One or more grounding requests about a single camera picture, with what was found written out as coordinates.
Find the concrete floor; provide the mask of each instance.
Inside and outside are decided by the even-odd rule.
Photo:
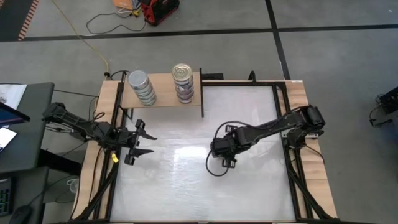
[[[107,0],[58,0],[81,34],[86,21],[116,11]],[[372,0],[271,1],[278,27],[398,24],[398,2]],[[141,18],[104,18],[90,26],[101,32]],[[270,28],[263,0],[182,0],[180,9],[158,27],[143,32]],[[125,33],[122,28],[115,33]],[[73,35],[50,0],[41,0],[27,37]],[[374,98],[398,84],[397,29],[280,33],[290,76],[304,80],[308,99],[326,120],[320,138],[333,199],[343,220],[396,223],[398,220],[398,138],[394,126],[370,127]],[[223,72],[227,79],[283,79],[271,33],[136,37],[88,40],[109,60],[112,71],[169,72],[179,62],[194,70]],[[54,82],[60,90],[97,94],[104,64],[80,40],[0,43],[0,82]],[[91,98],[55,93],[68,110],[88,116]],[[61,153],[79,145],[68,135],[46,133],[43,148]],[[71,158],[80,161],[85,146]],[[50,181],[61,174],[53,172]],[[66,186],[47,195],[51,201]],[[44,223],[65,221],[72,206],[48,203]]]

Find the stacked cans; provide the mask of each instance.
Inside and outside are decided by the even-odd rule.
[[[150,106],[156,102],[155,90],[146,72],[133,71],[127,80],[144,106]]]
[[[178,64],[173,67],[172,75],[179,102],[191,103],[193,98],[193,77],[191,67],[182,63]]]

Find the black desk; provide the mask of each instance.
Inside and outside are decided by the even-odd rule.
[[[80,175],[81,164],[41,150],[45,123],[42,113],[51,103],[54,83],[31,84],[26,87],[18,111],[30,117],[30,122],[11,125],[17,136],[0,153],[0,173],[47,166],[51,169]]]
[[[47,167],[39,167],[10,174],[15,180],[13,211],[20,206],[27,205],[44,190],[48,174],[49,168]],[[44,194],[40,195],[30,205],[33,211],[28,222],[29,224],[41,223],[43,218],[43,197]],[[8,223],[11,216],[0,217],[0,223]]]

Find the computer screen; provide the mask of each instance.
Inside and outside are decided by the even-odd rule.
[[[0,103],[0,127],[29,121],[30,117],[5,105],[4,103]]]

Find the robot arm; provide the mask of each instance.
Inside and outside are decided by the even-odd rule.
[[[128,131],[127,128],[114,128],[108,122],[88,121],[66,110],[63,103],[52,103],[43,112],[43,120],[46,123],[57,123],[72,128],[80,133],[84,139],[96,141],[102,148],[116,150],[117,147],[128,147],[124,163],[133,165],[135,157],[153,152],[150,149],[138,149],[138,138],[156,140],[148,135],[144,128],[145,123],[137,120],[136,131]]]
[[[226,126],[227,134],[223,138],[214,138],[210,144],[214,158],[223,158],[223,167],[235,167],[235,155],[247,151],[260,139],[289,130],[287,141],[297,148],[305,145],[308,133],[323,134],[325,121],[316,106],[303,106],[292,110],[279,119],[259,126]]]

